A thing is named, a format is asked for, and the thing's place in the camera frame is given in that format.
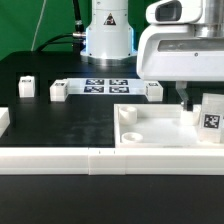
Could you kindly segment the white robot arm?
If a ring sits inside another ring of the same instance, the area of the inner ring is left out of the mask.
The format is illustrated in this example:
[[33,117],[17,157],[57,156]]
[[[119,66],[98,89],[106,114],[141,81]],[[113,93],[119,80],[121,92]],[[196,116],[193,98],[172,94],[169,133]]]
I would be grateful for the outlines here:
[[106,66],[137,59],[144,81],[174,81],[183,101],[189,81],[224,82],[224,0],[158,0],[133,47],[128,0],[92,0],[84,61]]

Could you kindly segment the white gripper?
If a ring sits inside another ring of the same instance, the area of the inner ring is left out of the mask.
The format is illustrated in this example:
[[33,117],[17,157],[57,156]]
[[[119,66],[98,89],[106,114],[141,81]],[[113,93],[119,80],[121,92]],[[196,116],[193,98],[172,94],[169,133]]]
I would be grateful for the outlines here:
[[186,81],[224,81],[224,0],[159,0],[146,9],[136,71],[143,80],[177,81],[185,111]]

